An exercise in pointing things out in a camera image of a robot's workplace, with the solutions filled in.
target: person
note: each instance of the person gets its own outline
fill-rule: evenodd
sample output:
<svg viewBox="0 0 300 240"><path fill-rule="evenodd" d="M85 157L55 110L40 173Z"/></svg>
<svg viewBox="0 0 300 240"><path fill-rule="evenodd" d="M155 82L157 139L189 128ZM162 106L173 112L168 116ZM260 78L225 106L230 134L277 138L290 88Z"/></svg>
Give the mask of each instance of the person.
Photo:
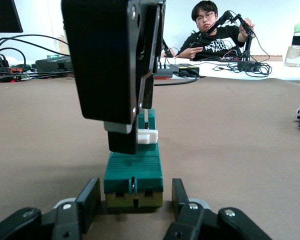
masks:
<svg viewBox="0 0 300 240"><path fill-rule="evenodd" d="M201 37L201 33L205 33L218 20L218 8L213 1L200 1L193 8L191 18L199 31L187 38L175 57L199 61L240 56L240 48L245 45L248 36L242 25L219 26L209 36ZM244 21L253 30L255 24L249 18Z"/></svg>

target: transparent cup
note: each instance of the transparent cup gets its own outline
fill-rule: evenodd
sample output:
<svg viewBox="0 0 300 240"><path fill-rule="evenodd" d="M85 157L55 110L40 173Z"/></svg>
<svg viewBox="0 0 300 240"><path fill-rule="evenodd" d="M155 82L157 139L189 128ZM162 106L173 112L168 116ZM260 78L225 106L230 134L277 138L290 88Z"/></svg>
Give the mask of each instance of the transparent cup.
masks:
<svg viewBox="0 0 300 240"><path fill-rule="evenodd" d="M288 47L284 65L287 67L300 67L300 46L293 45Z"/></svg>

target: glasses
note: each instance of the glasses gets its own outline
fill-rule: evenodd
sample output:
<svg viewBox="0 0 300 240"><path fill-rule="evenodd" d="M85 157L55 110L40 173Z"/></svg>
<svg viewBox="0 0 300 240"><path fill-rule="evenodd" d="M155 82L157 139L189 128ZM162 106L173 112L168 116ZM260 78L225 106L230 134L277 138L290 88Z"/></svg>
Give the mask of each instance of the glasses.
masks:
<svg viewBox="0 0 300 240"><path fill-rule="evenodd" d="M204 21L204 18L207 19L207 20L210 20L210 19L212 19L213 14L214 14L213 11L212 11L212 12L208 12L208 13L205 14L204 16L198 16L198 17L195 19L195 21L196 21L197 23L202 23L202 22Z"/></svg>

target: white plastic clip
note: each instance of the white plastic clip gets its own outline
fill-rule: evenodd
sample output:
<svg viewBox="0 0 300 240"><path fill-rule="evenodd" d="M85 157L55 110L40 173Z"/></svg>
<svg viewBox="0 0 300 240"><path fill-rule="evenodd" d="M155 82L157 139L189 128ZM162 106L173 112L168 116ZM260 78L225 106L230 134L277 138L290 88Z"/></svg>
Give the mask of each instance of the white plastic clip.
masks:
<svg viewBox="0 0 300 240"><path fill-rule="evenodd" d="M138 129L138 144L156 144L158 142L158 130Z"/></svg>

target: black hair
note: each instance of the black hair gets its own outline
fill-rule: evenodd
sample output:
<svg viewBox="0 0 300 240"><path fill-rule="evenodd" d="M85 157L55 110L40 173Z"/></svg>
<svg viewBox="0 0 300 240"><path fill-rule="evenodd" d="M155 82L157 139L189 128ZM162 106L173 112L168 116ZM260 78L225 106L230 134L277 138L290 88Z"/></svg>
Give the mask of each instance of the black hair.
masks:
<svg viewBox="0 0 300 240"><path fill-rule="evenodd" d="M201 1L197 5L194 6L191 18L193 21L196 21L197 17L199 17L199 11L206 11L206 12L214 12L218 14L217 5L213 1Z"/></svg>

